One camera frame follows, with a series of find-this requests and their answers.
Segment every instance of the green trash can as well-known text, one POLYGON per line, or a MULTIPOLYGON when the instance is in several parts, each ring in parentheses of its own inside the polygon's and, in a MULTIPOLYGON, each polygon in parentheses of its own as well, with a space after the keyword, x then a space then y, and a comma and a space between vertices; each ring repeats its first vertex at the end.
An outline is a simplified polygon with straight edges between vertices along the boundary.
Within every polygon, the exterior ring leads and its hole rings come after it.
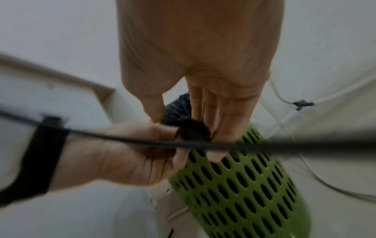
MULTIPOLYGON (((252 127, 240 143, 260 143, 252 127)), ((306 238, 311 219, 302 196, 269 152, 230 152, 211 163, 191 151, 171 186, 211 238, 306 238)))

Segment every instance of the wrist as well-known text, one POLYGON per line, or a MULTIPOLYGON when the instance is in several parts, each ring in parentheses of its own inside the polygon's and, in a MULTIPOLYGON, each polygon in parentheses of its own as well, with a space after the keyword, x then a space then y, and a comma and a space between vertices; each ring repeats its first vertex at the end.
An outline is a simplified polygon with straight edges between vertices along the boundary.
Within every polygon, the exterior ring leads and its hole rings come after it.
POLYGON ((102 144, 101 139, 69 135, 49 190, 80 186, 98 179, 102 144))

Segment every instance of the hand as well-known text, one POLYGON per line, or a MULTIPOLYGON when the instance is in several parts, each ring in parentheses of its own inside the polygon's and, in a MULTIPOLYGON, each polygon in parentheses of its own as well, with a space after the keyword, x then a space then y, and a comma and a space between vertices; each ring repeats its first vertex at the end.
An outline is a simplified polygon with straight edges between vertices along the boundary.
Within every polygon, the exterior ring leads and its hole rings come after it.
MULTIPOLYGON (((119 124, 98 133, 142 140, 175 140, 176 131, 176 127, 141 123, 119 124)), ((156 184, 182 169, 188 153, 71 135, 50 190, 83 185, 96 179, 129 185, 156 184)))
MULTIPOLYGON (((160 122, 162 94, 185 76, 193 119, 212 142, 235 142, 270 76, 283 8, 283 0, 117 0, 123 84, 160 122)), ((224 155, 207 153, 214 162, 224 155)))

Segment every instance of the wrist strap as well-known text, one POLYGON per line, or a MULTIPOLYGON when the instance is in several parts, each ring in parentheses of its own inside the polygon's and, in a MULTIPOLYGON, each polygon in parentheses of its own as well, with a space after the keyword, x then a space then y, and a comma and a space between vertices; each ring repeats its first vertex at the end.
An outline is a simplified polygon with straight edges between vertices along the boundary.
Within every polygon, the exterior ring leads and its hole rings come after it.
POLYGON ((0 192, 0 206, 48 191, 69 131, 43 125, 62 128, 63 122, 60 118, 49 116, 37 127, 22 157, 21 170, 17 178, 0 192))

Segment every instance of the fingernail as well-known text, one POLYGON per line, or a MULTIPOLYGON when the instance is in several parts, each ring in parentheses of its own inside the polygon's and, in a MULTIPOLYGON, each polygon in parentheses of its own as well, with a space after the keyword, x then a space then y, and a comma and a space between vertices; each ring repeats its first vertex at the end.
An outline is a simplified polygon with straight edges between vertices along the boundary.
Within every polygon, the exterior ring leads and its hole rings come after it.
POLYGON ((211 162, 218 163, 222 160, 222 158, 226 155, 224 152, 214 152, 214 151, 208 151, 206 154, 206 157, 211 162))

